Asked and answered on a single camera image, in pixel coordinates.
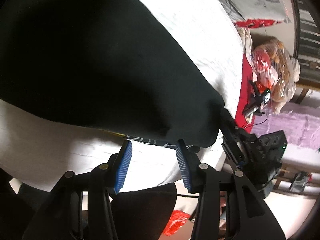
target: clear plastic bag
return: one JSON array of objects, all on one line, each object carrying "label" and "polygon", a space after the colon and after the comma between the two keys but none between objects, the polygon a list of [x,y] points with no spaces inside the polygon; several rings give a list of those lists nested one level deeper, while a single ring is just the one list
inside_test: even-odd
[{"label": "clear plastic bag", "polygon": [[289,52],[281,41],[271,40],[254,50],[253,63],[260,74],[261,84],[267,85],[266,87],[271,90],[273,112],[279,113],[282,106],[293,97],[296,90],[295,80],[297,77]]}]

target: blue gripper pad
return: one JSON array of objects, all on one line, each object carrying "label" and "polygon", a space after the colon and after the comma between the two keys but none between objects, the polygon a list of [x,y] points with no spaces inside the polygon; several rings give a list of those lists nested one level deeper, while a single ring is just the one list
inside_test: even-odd
[{"label": "blue gripper pad", "polygon": [[188,151],[183,140],[176,143],[176,156],[184,187],[192,194],[200,193],[203,179],[197,173],[197,166],[200,164],[198,156]]},{"label": "blue gripper pad", "polygon": [[127,176],[127,171],[129,168],[130,160],[132,157],[132,142],[127,140],[127,146],[125,149],[120,149],[120,152],[124,150],[124,154],[119,165],[118,170],[116,171],[116,183],[115,183],[115,192],[118,194],[119,190],[123,188],[125,177]]}]

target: white sheet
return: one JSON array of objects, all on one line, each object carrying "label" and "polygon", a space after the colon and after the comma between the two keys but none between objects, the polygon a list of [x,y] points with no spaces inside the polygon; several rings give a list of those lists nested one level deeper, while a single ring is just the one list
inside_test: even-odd
[{"label": "white sheet", "polygon": [[[223,96],[235,116],[242,74],[242,44],[218,0],[140,0]],[[221,134],[203,162],[215,167]],[[107,132],[51,122],[0,100],[0,167],[20,181],[50,191],[65,171],[92,170],[120,149],[122,139]],[[122,191],[155,187],[180,178],[175,151],[133,143]]]}]

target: silver bolt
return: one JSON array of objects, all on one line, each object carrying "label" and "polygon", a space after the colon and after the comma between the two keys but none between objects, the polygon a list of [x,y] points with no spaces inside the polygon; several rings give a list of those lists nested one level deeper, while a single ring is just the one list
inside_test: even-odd
[{"label": "silver bolt", "polygon": [[235,171],[235,175],[236,175],[237,177],[242,177],[242,176],[243,176],[243,172],[240,171],[240,170],[236,170],[236,171]]},{"label": "silver bolt", "polygon": [[200,164],[199,164],[199,168],[200,168],[201,170],[206,170],[208,167],[209,167],[209,166],[208,166],[206,163],[200,163]]},{"label": "silver bolt", "polygon": [[71,178],[71,177],[73,176],[73,174],[74,174],[73,171],[67,171],[67,172],[64,174],[64,176],[65,176],[66,178]]},{"label": "silver bolt", "polygon": [[109,165],[107,163],[100,164],[99,169],[100,170],[107,170],[107,169],[109,169]]}]

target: white fabric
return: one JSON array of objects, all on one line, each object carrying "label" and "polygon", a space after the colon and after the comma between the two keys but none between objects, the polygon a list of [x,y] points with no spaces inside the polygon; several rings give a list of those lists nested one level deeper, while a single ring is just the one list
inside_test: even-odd
[{"label": "white fabric", "polygon": [[[140,0],[170,32],[223,96],[235,116],[242,74],[240,37],[218,0]],[[105,131],[55,123],[0,100],[0,167],[20,181],[49,191],[65,171],[88,172],[117,153],[123,139]],[[180,178],[172,149],[133,143],[122,191]],[[199,157],[215,167],[221,134]]]}]

